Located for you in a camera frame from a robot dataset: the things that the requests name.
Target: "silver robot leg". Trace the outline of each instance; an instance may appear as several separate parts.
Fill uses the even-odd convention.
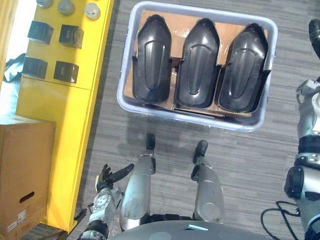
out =
[[[205,160],[208,143],[201,140],[195,150],[195,164],[191,179],[198,183],[194,219],[223,224],[225,221],[225,203],[223,189],[212,165]]]
[[[134,166],[120,207],[120,226],[126,231],[149,221],[151,175],[156,172],[155,136],[146,137],[146,150]]]

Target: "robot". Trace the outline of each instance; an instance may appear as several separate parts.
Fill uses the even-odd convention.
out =
[[[309,36],[320,58],[320,20],[309,23]],[[320,239],[320,77],[306,80],[296,91],[300,120],[298,154],[288,171],[284,191],[297,205],[297,216],[306,240]],[[90,205],[91,215],[80,240],[241,240],[269,239],[243,229],[226,226],[222,185],[213,166],[206,160],[208,143],[201,140],[194,153],[191,179],[197,182],[192,216],[150,215],[151,175],[156,172],[155,136],[148,134],[146,149],[135,166],[130,164],[112,173],[105,166],[97,177],[97,196]],[[124,195],[113,183],[132,172]],[[122,233],[109,237],[116,210]]]

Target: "yellow shelf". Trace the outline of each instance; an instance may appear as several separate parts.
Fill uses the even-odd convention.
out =
[[[49,45],[30,41],[26,55],[48,63],[44,80],[22,77],[16,114],[56,122],[49,181],[47,218],[43,223],[70,232],[76,225],[75,209],[86,148],[97,96],[113,0],[94,1],[100,8],[98,20],[89,20],[84,7],[89,0],[73,0],[75,12],[64,16],[59,1],[37,7],[34,19],[54,28]],[[84,31],[82,48],[59,43],[61,25]],[[56,61],[79,66],[76,83],[53,79]]]

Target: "box handle hole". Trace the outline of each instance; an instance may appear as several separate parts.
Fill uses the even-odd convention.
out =
[[[29,198],[32,198],[34,195],[35,195],[34,191],[28,193],[27,195],[25,195],[22,198],[20,198],[19,203],[23,203],[24,201],[28,200]]]

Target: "black box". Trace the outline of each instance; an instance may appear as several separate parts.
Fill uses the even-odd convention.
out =
[[[82,47],[84,31],[79,26],[62,25],[59,43],[66,47],[78,48]]]
[[[35,79],[45,79],[48,63],[38,58],[24,58],[22,74]]]
[[[41,21],[32,21],[28,38],[32,41],[49,44],[54,28]]]
[[[56,61],[54,79],[75,84],[78,78],[79,66],[73,63]]]

